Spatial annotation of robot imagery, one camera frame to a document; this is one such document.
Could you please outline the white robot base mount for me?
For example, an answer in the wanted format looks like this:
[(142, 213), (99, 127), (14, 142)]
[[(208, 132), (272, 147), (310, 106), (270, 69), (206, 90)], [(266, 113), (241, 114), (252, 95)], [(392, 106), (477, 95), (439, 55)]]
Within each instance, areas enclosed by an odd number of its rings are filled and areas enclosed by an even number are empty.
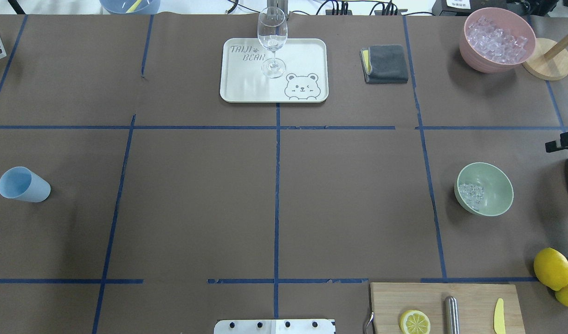
[(334, 320), (329, 319), (255, 319), (222, 320), (214, 334), (335, 334)]

